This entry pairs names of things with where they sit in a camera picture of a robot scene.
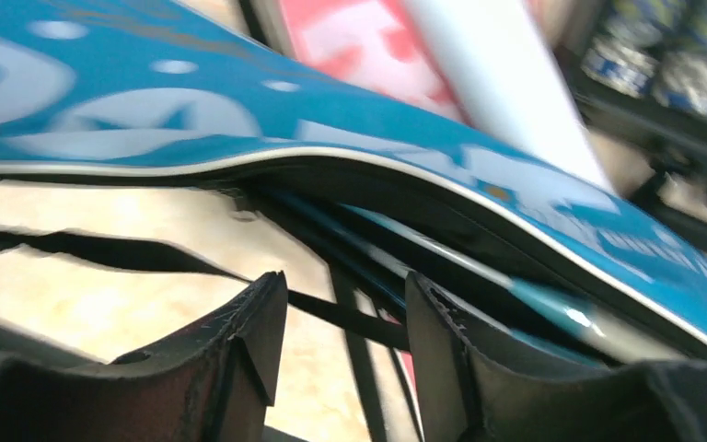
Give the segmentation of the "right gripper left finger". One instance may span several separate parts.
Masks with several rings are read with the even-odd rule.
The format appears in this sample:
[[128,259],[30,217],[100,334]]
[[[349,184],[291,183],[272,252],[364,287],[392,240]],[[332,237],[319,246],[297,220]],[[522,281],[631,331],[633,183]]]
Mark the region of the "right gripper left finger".
[[275,399],[287,287],[224,306],[109,364],[0,352],[0,441],[257,441]]

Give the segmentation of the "white shuttlecock tube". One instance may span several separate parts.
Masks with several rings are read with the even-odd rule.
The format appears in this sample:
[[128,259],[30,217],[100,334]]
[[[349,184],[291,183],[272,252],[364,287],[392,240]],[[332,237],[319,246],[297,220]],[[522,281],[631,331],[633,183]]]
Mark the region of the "white shuttlecock tube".
[[524,2],[411,0],[404,7],[474,127],[614,190]]

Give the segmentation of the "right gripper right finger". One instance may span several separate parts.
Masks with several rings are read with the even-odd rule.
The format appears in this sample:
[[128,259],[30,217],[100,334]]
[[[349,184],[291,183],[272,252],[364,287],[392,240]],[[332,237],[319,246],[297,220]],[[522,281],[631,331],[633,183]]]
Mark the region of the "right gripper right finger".
[[519,342],[406,280],[428,441],[707,441],[707,361],[586,366]]

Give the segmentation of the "blue badminton racket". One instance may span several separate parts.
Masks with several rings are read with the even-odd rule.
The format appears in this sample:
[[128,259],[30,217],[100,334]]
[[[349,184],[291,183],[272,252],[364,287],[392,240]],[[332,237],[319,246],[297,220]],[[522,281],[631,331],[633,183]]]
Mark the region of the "blue badminton racket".
[[623,363],[688,358],[590,301],[502,273],[387,216],[355,207],[350,209],[413,244],[499,285],[554,325]]

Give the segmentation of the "blue racket cover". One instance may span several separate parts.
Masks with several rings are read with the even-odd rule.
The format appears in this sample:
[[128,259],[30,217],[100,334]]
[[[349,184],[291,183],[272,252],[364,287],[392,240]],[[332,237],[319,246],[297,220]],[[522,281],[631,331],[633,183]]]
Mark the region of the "blue racket cover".
[[[686,355],[623,363],[350,208],[594,303]],[[586,366],[707,361],[707,258],[629,202],[465,124],[344,83],[181,1],[0,1],[0,352],[109,364],[287,287],[257,441],[428,441],[417,273]],[[67,334],[45,331],[66,314]]]

